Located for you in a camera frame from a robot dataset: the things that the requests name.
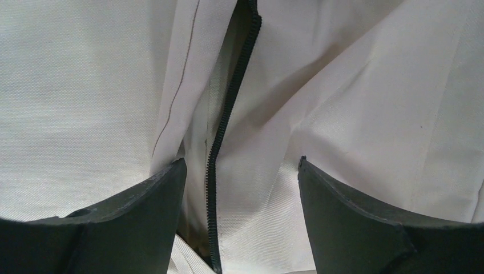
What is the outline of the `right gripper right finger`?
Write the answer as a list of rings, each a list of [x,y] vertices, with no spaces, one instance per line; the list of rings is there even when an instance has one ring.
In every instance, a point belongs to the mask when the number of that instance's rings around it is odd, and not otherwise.
[[[326,174],[306,157],[301,204],[317,273],[482,273],[483,224],[410,212]]]

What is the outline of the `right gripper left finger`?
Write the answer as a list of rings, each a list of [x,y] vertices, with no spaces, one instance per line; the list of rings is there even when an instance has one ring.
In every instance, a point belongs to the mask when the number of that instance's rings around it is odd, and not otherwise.
[[[1,220],[1,272],[166,273],[186,175],[178,159],[66,217]]]

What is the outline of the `beige canvas backpack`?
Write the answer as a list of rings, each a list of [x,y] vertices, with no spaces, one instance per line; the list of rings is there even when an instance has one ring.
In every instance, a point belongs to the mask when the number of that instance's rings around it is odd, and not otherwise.
[[[302,157],[483,224],[483,2],[1,2],[1,220],[184,159],[166,273],[317,273]]]

